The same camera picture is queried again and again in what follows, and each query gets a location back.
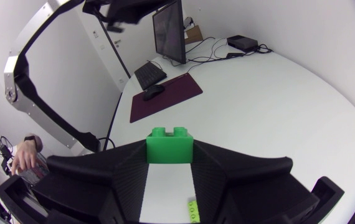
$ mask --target computer mouse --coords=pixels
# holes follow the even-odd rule
[[[143,100],[144,101],[148,101],[153,99],[156,95],[162,93],[165,90],[165,87],[162,85],[153,85],[151,87],[149,87],[144,95],[143,95]]]

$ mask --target monitor screen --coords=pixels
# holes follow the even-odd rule
[[[182,2],[174,1],[153,15],[156,52],[186,63]]]

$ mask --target small green lego brick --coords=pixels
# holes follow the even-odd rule
[[[189,202],[188,206],[189,206],[190,223],[199,223],[200,214],[198,212],[197,201],[194,200]]]
[[[192,162],[193,137],[186,128],[175,127],[173,133],[165,128],[153,128],[146,138],[149,164],[184,164]]]

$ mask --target wristwatch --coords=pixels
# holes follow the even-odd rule
[[[34,140],[34,142],[35,142],[35,149],[37,150],[37,144],[36,144],[35,136],[27,136],[27,137],[24,138],[24,141],[28,141],[28,140]]]

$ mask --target mouse pad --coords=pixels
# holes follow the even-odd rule
[[[133,97],[130,111],[131,123],[202,93],[202,89],[188,73],[166,81],[161,85],[165,87],[165,90],[151,100],[143,100],[144,92]]]

